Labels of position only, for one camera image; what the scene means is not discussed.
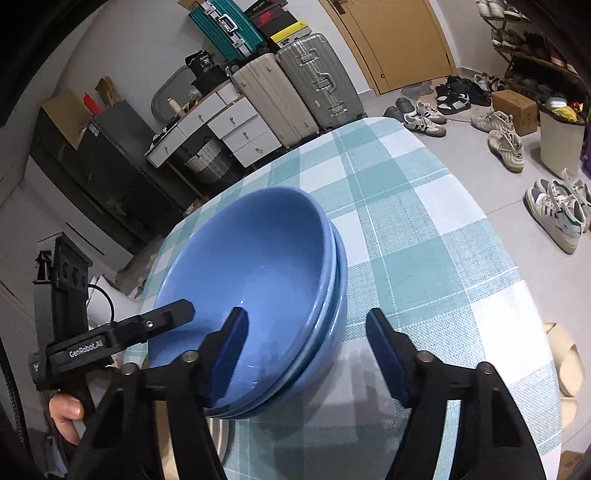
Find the person's left hand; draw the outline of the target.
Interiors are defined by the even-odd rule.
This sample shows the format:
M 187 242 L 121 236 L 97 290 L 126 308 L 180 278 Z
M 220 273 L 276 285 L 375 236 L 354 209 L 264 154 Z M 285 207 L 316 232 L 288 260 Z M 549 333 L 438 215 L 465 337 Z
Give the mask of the person's left hand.
M 49 400 L 48 409 L 61 436 L 68 443 L 77 446 L 80 443 L 80 436 L 74 422 L 82 421 L 84 418 L 82 403 L 71 395 L 58 392 Z

